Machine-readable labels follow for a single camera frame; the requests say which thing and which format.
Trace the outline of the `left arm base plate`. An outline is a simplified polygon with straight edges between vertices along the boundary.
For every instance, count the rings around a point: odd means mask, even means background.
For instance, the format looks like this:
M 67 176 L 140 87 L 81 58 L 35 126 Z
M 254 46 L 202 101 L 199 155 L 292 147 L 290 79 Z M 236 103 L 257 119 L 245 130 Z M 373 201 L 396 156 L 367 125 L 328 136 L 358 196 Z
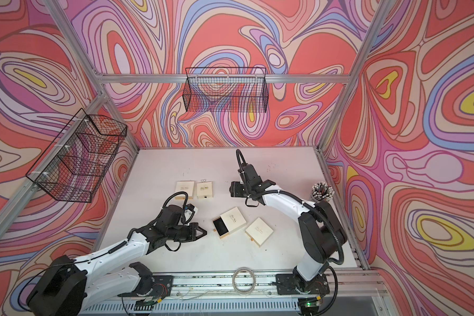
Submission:
M 153 275 L 146 281 L 141 280 L 139 285 L 132 292 L 119 294 L 124 298 L 166 298 L 171 295 L 173 275 Z

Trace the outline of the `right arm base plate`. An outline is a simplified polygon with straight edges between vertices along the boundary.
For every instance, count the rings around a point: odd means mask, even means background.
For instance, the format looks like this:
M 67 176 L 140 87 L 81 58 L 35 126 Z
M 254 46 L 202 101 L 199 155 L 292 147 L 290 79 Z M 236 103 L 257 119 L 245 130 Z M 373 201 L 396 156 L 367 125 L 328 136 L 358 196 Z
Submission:
M 279 295 L 316 295 L 324 297 L 330 293 L 326 275 L 316 275 L 312 280 L 304 280 L 300 275 L 277 274 L 273 282 Z

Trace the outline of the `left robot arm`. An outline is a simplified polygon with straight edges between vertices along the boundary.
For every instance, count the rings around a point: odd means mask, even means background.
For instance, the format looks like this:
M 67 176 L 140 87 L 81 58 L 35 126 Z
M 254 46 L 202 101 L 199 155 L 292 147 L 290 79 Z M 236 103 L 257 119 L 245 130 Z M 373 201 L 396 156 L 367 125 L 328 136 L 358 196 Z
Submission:
M 188 199 L 187 192 L 175 192 L 155 219 L 131 229 L 124 240 L 74 259 L 66 255 L 55 259 L 42 271 L 26 307 L 34 315 L 78 315 L 114 296 L 162 300 L 169 293 L 167 287 L 139 259 L 167 248 L 169 241 L 183 244 L 206 236 L 206 230 L 192 221 L 196 208 Z

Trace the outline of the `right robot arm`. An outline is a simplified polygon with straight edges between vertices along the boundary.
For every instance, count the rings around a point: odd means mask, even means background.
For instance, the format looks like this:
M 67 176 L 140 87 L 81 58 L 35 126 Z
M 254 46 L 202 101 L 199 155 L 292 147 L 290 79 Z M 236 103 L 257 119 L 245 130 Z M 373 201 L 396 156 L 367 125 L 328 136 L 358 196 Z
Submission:
M 292 271 L 299 291 L 305 292 L 332 264 L 344 263 L 343 245 L 348 239 L 330 203 L 303 200 L 271 180 L 262 180 L 239 149 L 236 159 L 240 181 L 231 183 L 230 196 L 244 198 L 246 206 L 251 208 L 258 205 L 274 208 L 299 225 L 305 255 Z

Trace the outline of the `small cream jewelry box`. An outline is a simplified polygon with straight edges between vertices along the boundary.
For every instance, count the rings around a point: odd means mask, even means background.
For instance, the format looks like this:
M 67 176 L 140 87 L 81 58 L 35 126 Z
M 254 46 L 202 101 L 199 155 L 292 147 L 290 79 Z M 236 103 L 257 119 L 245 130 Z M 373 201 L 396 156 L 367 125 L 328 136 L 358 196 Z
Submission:
M 196 196 L 199 200 L 213 198 L 213 183 L 212 182 L 198 182 L 196 184 Z

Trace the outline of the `cream jewelry box front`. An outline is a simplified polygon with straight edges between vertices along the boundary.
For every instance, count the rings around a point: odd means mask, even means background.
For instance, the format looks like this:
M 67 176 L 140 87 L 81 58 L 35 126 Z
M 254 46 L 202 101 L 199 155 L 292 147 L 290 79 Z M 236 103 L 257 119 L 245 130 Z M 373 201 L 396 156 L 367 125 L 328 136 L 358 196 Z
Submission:
M 274 230 L 260 217 L 258 217 L 245 230 L 246 235 L 258 247 L 262 247 L 273 232 Z

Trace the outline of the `cream drawer jewelry box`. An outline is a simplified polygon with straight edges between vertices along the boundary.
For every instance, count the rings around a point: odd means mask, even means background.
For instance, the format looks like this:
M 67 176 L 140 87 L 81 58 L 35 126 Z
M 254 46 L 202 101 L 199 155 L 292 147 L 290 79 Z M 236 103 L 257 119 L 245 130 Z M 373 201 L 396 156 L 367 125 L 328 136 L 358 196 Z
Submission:
M 193 180 L 178 181 L 175 186 L 175 192 L 185 192 L 188 195 L 188 199 L 192 200 L 195 184 L 196 182 Z

